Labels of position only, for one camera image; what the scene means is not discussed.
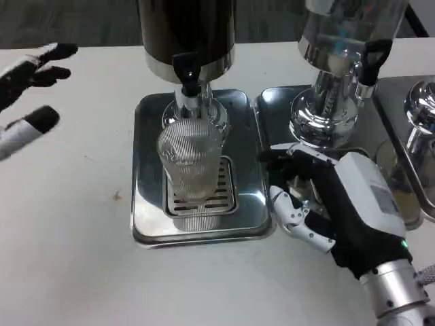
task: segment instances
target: metal cylinder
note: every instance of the metal cylinder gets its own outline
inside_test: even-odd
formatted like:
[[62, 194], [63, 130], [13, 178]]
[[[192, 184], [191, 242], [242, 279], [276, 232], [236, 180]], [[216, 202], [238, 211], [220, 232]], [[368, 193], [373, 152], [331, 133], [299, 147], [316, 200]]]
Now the metal cylinder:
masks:
[[372, 302], [377, 318], [393, 310], [429, 301], [417, 282], [414, 267], [405, 259], [391, 261], [361, 276], [360, 282]]
[[179, 84], [172, 57], [197, 52], [200, 80], [223, 75], [234, 60], [235, 0], [137, 0], [148, 67]]

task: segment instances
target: stainless steel dispenser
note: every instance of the stainless steel dispenser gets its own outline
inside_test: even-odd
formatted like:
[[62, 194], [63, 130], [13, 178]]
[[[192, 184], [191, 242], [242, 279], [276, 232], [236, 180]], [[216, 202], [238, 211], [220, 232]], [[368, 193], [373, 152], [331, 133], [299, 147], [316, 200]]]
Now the stainless steel dispenser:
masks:
[[[133, 236], [150, 247], [264, 236], [273, 224], [256, 162], [262, 142], [254, 110], [244, 93], [210, 87], [233, 63], [235, 0], [137, 4], [148, 67], [175, 92], [149, 95], [136, 110]], [[158, 156], [162, 129], [185, 119], [207, 120], [225, 141], [217, 188], [206, 201], [178, 196]]]
[[[321, 71], [315, 85], [292, 104], [294, 137], [324, 148], [348, 141], [359, 107], [376, 84], [375, 80], [364, 85], [358, 76], [367, 45], [396, 36], [407, 4], [408, 0], [306, 0], [309, 16], [299, 50]], [[385, 51], [365, 53], [366, 59], [376, 62]], [[379, 68], [384, 59], [376, 62]]]

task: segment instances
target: metal drip tray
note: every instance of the metal drip tray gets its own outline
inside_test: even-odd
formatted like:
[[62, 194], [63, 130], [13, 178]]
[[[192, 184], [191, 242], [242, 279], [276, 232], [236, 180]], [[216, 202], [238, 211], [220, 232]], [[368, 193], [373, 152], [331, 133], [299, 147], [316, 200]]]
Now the metal drip tray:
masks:
[[150, 247], [250, 240], [264, 237], [274, 224], [267, 209], [263, 150], [256, 114], [246, 95], [218, 90], [231, 130], [222, 151], [220, 184], [201, 205], [183, 202], [162, 172], [156, 151], [162, 115], [173, 94], [145, 97], [135, 114], [132, 229], [135, 240]]
[[203, 217], [231, 214], [237, 209], [237, 194], [234, 188], [231, 161], [222, 156], [219, 179], [214, 195], [200, 204], [182, 200], [172, 190], [172, 184], [164, 173], [163, 207], [169, 217]]

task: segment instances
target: white countertop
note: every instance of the white countertop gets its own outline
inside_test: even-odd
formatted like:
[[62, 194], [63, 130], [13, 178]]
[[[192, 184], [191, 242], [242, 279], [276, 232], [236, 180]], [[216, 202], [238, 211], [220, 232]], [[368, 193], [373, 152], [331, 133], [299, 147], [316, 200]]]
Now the white countertop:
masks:
[[[28, 50], [0, 51], [6, 67]], [[382, 76], [435, 74], [435, 39], [397, 40]], [[214, 88], [251, 98], [316, 75], [296, 43], [237, 45]], [[134, 110], [173, 87], [142, 47], [81, 48], [67, 81], [33, 88], [4, 124], [43, 104], [59, 126], [1, 163], [2, 325], [374, 325], [362, 288], [281, 230], [264, 240], [147, 250], [130, 230]], [[416, 268], [435, 263], [435, 225], [408, 234]], [[435, 287], [428, 287], [435, 299]]]

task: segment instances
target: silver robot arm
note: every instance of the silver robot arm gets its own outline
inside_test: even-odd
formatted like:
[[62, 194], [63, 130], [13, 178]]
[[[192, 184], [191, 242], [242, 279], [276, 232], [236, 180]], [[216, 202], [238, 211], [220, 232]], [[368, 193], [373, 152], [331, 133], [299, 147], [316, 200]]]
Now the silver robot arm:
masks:
[[[351, 270], [371, 300], [378, 325], [435, 325], [424, 286], [435, 266], [417, 273], [405, 241], [406, 228], [378, 167], [348, 153], [334, 160], [300, 143], [272, 146], [267, 163], [270, 194], [281, 227]], [[328, 218], [293, 196], [287, 181], [309, 180]]]

